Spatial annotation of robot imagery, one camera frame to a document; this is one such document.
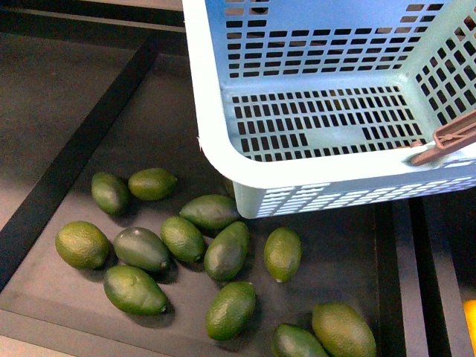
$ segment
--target black tray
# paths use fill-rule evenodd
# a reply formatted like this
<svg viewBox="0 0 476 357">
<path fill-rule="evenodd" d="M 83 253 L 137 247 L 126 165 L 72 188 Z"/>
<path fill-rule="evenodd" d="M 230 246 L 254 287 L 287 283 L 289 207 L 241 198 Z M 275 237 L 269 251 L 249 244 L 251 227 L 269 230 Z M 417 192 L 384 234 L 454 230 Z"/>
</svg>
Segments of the black tray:
<svg viewBox="0 0 476 357">
<path fill-rule="evenodd" d="M 0 324 L 1 334 L 76 356 L 271 356 L 278 323 L 309 329 L 315 303 L 341 300 L 369 323 L 380 356 L 428 356 L 406 201 L 246 221 L 252 248 L 237 279 L 255 285 L 258 305 L 247 332 L 227 343 L 206 335 L 205 314 L 220 286 L 200 265 L 178 263 L 158 277 L 173 305 L 170 312 L 134 318 L 106 299 L 103 271 L 79 272 L 59 258 L 54 237 L 70 221 L 93 222 L 110 239 L 132 225 L 159 232 L 162 222 L 192 198 L 225 193 L 196 137 L 187 58 L 159 55 L 0 294 L 0 318 L 7 321 Z M 171 198 L 135 202 L 120 219 L 97 208 L 89 187 L 95 172 L 127 178 L 147 167 L 178 176 Z M 64 187 L 53 181 L 48 189 L 55 194 Z M 280 226 L 296 230 L 303 240 L 301 267 L 283 285 L 271 279 L 263 262 L 266 237 Z"/>
<path fill-rule="evenodd" d="M 476 189 L 411 203 L 428 345 L 433 356 L 473 356 L 463 301 L 476 299 Z"/>
</svg>

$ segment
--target shopping basket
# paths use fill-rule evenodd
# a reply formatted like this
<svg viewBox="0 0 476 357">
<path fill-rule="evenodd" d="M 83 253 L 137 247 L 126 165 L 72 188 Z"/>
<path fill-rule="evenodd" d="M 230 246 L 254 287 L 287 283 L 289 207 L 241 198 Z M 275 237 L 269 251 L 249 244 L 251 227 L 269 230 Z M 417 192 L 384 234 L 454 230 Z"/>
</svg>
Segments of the shopping basket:
<svg viewBox="0 0 476 357">
<path fill-rule="evenodd" d="M 476 144 L 411 162 L 476 109 L 475 0 L 183 5 L 200 145 L 244 217 L 476 186 Z"/>
</svg>

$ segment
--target brown plastic clip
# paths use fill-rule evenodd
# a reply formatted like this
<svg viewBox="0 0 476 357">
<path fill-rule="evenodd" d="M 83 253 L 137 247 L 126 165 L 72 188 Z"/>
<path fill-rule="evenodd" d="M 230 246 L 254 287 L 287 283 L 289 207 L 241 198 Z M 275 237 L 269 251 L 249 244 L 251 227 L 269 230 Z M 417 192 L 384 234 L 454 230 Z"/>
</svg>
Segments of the brown plastic clip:
<svg viewBox="0 0 476 357">
<path fill-rule="evenodd" d="M 427 164 L 476 142 L 476 110 L 438 128 L 433 139 L 435 147 L 411 158 L 413 165 Z"/>
</svg>

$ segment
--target basket bottom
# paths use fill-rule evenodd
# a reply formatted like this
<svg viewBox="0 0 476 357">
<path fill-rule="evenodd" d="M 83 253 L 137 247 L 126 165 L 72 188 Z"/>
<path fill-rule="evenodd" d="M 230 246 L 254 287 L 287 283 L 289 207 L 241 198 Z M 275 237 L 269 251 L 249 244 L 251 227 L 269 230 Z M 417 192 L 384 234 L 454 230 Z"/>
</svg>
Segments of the basket bottom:
<svg viewBox="0 0 476 357">
<path fill-rule="evenodd" d="M 387 80 L 253 94 L 230 90 L 223 99 L 235 149 L 252 160 L 282 161 L 425 144 L 441 123 L 428 102 L 415 103 L 415 95 L 421 96 L 418 88 Z"/>
</svg>

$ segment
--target green lime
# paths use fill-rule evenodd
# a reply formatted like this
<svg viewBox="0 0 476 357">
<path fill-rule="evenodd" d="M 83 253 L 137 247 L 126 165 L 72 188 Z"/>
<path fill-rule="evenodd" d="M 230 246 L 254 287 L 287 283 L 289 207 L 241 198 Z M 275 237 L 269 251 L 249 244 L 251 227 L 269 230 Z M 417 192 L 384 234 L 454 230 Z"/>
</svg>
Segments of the green lime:
<svg viewBox="0 0 476 357">
<path fill-rule="evenodd" d="M 129 189 L 120 178 L 114 175 L 96 173 L 92 176 L 91 192 L 93 200 L 107 214 L 120 216 L 129 207 Z"/>
<path fill-rule="evenodd" d="M 205 325 L 208 336 L 217 341 L 236 337 L 253 315 L 255 304 L 256 292 L 250 283 L 227 284 L 207 311 Z"/>
<path fill-rule="evenodd" d="M 71 222 L 61 228 L 54 244 L 59 256 L 77 269 L 102 266 L 111 246 L 98 227 L 84 221 Z"/>
<path fill-rule="evenodd" d="M 177 178 L 161 168 L 139 171 L 129 179 L 132 194 L 143 201 L 157 201 L 169 196 L 177 185 Z"/>
<path fill-rule="evenodd" d="M 168 218 L 162 225 L 161 237 L 174 257 L 182 262 L 196 262 L 205 254 L 206 245 L 202 233 L 185 218 Z"/>
<path fill-rule="evenodd" d="M 312 329 L 331 356 L 377 355 L 372 330 L 362 316 L 345 303 L 316 304 L 312 309 Z"/>
<path fill-rule="evenodd" d="M 104 277 L 104 292 L 112 305 L 131 315 L 158 315 L 167 308 L 167 296 L 143 270 L 113 266 Z"/>
<path fill-rule="evenodd" d="M 205 253 L 205 271 L 216 281 L 231 280 L 245 263 L 250 244 L 248 227 L 231 223 L 213 240 Z"/>
<path fill-rule="evenodd" d="M 180 216 L 206 229 L 223 229 L 239 218 L 236 202 L 222 195 L 196 198 L 180 210 Z"/>
<path fill-rule="evenodd" d="M 271 349 L 275 357 L 329 357 L 312 333 L 289 324 L 274 330 Z"/>
<path fill-rule="evenodd" d="M 288 228 L 273 231 L 265 245 L 265 264 L 271 276 L 284 283 L 292 278 L 299 268 L 302 255 L 300 238 Z"/>
<path fill-rule="evenodd" d="M 170 265 L 170 252 L 154 232 L 141 227 L 126 228 L 114 239 L 120 260 L 148 271 L 162 271 Z"/>
</svg>

